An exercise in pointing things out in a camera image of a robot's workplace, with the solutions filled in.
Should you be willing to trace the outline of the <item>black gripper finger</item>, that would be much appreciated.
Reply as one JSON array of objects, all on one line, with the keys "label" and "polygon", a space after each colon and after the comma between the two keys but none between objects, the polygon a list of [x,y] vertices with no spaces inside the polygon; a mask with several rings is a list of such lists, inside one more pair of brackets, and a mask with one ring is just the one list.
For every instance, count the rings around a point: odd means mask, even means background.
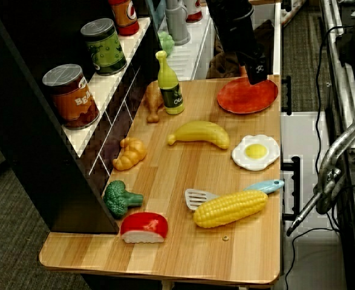
[{"label": "black gripper finger", "polygon": [[251,85],[256,85],[267,79],[267,59],[265,56],[260,56],[257,59],[247,59],[245,67]]}]

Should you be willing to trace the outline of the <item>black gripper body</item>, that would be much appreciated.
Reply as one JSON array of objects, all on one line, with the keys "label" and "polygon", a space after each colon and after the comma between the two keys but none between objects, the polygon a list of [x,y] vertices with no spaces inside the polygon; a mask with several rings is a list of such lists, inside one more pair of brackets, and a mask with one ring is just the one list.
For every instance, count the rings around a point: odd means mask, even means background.
[{"label": "black gripper body", "polygon": [[226,39],[224,41],[224,51],[234,53],[240,65],[261,65],[265,62],[264,46],[261,43]]}]

